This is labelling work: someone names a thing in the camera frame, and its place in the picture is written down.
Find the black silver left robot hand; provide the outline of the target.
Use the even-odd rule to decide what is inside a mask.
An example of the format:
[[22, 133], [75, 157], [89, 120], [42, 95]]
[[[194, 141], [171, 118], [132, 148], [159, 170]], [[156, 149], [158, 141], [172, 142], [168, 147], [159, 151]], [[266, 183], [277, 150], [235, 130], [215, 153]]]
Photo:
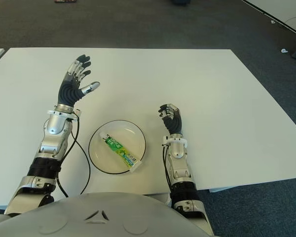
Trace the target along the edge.
[[59, 88], [58, 102], [55, 107], [57, 111], [73, 113], [75, 103], [100, 86], [100, 82], [95, 81], [80, 87], [82, 80], [91, 74], [91, 71], [86, 69], [90, 65], [90, 57], [85, 54], [71, 63]]

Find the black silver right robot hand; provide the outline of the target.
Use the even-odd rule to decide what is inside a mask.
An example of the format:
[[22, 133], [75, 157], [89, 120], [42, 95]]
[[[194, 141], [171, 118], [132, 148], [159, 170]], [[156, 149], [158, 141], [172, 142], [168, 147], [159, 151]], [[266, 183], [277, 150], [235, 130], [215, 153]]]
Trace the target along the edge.
[[179, 108], [173, 104], [164, 104], [159, 107], [158, 112], [170, 135], [182, 134], [182, 119]]

